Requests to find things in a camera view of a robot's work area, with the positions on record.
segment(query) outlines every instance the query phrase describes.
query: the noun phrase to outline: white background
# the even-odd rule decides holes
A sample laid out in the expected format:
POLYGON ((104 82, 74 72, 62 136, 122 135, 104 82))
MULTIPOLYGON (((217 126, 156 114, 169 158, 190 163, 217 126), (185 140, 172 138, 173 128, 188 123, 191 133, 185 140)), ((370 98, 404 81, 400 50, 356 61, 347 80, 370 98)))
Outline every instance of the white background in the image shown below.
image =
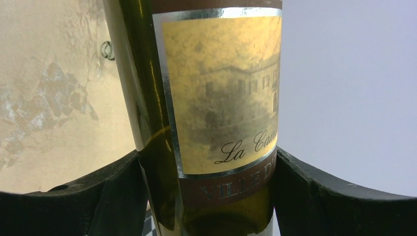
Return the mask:
POLYGON ((347 181, 417 197, 417 1, 283 4, 278 145, 347 181))

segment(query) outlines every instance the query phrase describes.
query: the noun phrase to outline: wine label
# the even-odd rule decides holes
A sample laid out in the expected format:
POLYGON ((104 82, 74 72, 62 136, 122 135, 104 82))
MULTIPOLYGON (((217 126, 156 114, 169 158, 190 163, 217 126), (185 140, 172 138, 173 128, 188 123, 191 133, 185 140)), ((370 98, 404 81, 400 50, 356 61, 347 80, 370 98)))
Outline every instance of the wine label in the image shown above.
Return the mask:
POLYGON ((176 1, 154 4, 153 21, 182 199, 231 203, 275 169, 281 1, 176 1))

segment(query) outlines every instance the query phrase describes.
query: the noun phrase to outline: peeling paint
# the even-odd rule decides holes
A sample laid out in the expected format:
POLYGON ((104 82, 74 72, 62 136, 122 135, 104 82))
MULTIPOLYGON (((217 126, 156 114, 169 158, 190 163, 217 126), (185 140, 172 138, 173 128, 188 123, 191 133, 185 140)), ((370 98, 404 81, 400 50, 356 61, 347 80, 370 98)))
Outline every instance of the peeling paint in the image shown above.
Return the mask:
MULTIPOLYGON (((37 59, 28 61, 29 64, 37 62, 37 59)), ((0 121, 14 127, 5 137, 0 137, 0 169, 14 164, 25 148, 22 139, 33 132, 61 127, 77 112, 98 121, 86 87, 74 75, 64 74, 58 63, 53 62, 39 75, 32 76, 17 79, 31 82, 14 85, 19 91, 0 85, 0 121)))

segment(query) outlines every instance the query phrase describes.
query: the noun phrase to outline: window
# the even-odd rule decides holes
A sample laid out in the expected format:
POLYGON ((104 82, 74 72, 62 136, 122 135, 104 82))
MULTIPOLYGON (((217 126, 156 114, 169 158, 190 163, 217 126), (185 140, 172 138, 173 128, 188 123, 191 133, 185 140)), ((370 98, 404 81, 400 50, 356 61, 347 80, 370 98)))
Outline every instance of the window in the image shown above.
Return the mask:
POLYGON ((276 92, 274 93, 274 98, 273 98, 273 100, 272 100, 272 112, 276 112, 276 110, 277 110, 277 95, 276 95, 276 92))
POLYGON ((252 81, 249 81, 248 83, 248 93, 250 94, 252 92, 252 81))
POLYGON ((255 106, 252 106, 252 107, 250 108, 250 117, 251 117, 252 119, 254 119, 254 118, 256 117, 256 115, 255 115, 255 110, 256 110, 255 106))
POLYGON ((220 119, 219 119, 219 126, 224 126, 225 123, 225 117, 224 117, 224 111, 221 112, 220 119))
POLYGON ((213 82, 206 83, 206 96, 207 97, 213 96, 213 82))
POLYGON ((217 115, 210 111, 206 113, 206 128, 217 128, 217 115))
POLYGON ((269 87, 269 75, 264 76, 262 88, 269 87))
POLYGON ((245 94, 245 81, 244 80, 238 80, 238 90, 241 92, 241 94, 245 94))
POLYGON ((274 70, 273 82, 275 83, 278 80, 278 70, 274 70))
POLYGON ((253 81, 253 91, 254 92, 258 91, 258 80, 253 81))

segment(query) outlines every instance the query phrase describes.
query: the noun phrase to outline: wall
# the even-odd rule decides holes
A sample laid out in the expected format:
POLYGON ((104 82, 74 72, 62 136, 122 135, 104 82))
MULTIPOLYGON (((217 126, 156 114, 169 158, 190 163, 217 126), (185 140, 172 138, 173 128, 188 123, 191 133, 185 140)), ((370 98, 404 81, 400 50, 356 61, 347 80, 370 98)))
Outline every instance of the wall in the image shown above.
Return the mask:
POLYGON ((47 191, 134 149, 100 0, 5 0, 0 32, 0 191, 47 191))
POLYGON ((416 12, 414 0, 285 1, 278 145, 417 196, 416 12))

